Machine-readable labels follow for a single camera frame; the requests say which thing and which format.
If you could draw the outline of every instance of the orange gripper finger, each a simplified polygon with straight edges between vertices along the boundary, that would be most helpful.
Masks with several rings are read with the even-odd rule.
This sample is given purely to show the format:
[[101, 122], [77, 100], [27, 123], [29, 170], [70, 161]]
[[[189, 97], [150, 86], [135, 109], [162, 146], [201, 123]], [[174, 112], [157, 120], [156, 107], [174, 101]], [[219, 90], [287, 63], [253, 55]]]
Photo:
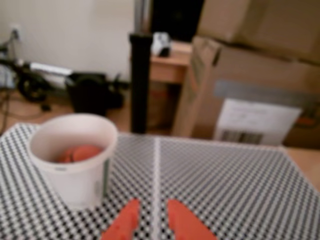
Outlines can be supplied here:
[[139, 201], [131, 200], [112, 225], [102, 233], [101, 240], [131, 240], [139, 222]]
[[181, 202], [167, 203], [169, 227], [176, 240], [218, 240], [216, 236]]

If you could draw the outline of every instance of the black and white checkered surface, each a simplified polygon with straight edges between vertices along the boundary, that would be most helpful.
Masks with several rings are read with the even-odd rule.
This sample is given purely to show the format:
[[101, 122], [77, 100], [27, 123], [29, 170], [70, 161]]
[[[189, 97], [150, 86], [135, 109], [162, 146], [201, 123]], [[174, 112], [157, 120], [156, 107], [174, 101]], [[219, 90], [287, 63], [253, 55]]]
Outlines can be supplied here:
[[98, 239], [132, 198], [141, 202], [135, 240], [174, 239], [170, 198], [220, 240], [320, 239], [319, 193], [279, 150], [121, 135], [110, 195], [95, 210], [72, 212], [29, 161], [35, 129], [18, 124], [0, 138], [1, 240]]
[[99, 239], [132, 198], [140, 200], [135, 240], [150, 239], [153, 139], [121, 136], [110, 195], [94, 210], [70, 211], [30, 163], [26, 144], [36, 129], [18, 124], [0, 138], [0, 239]]
[[281, 151], [163, 139], [159, 239], [174, 239], [166, 202], [184, 203], [219, 240], [320, 240], [320, 196]]

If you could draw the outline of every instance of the white cup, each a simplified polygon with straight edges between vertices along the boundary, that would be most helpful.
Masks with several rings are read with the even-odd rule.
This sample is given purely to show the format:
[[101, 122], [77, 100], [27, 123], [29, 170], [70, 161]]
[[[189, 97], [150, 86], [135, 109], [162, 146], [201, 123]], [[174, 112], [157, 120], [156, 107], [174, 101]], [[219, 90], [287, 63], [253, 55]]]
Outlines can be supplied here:
[[[107, 193], [111, 156], [118, 140], [115, 125], [93, 114], [69, 114], [42, 124], [27, 146], [33, 164], [71, 210], [91, 209]], [[67, 148], [90, 144], [103, 151], [87, 160], [57, 163]]]

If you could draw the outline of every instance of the stacked cardboard boxes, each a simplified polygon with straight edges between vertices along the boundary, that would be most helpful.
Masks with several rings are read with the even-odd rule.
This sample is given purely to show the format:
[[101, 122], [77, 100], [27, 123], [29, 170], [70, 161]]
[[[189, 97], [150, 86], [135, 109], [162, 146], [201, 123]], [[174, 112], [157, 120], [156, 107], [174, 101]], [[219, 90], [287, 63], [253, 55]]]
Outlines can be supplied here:
[[320, 148], [319, 3], [207, 0], [172, 134]]

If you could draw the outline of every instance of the cardboard box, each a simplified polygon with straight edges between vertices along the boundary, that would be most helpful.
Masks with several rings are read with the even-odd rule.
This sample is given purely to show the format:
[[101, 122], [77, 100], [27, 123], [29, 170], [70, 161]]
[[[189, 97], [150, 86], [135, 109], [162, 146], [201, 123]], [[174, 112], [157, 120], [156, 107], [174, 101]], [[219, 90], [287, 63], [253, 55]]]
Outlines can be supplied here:
[[[319, 94], [320, 67], [316, 65], [196, 36], [192, 42], [190, 68], [182, 87], [172, 135], [212, 139], [226, 100], [245, 101], [256, 106], [264, 104], [264, 109], [273, 106], [272, 111], [283, 107], [291, 116], [296, 114], [297, 118], [306, 107], [315, 104]], [[292, 119], [288, 125], [284, 126], [287, 130], [293, 125]], [[301, 127], [293, 128], [284, 143], [295, 147], [320, 148], [320, 127]], [[270, 131], [272, 129], [279, 129], [279, 126], [272, 127]]]
[[205, 0], [197, 35], [320, 63], [319, 0]]

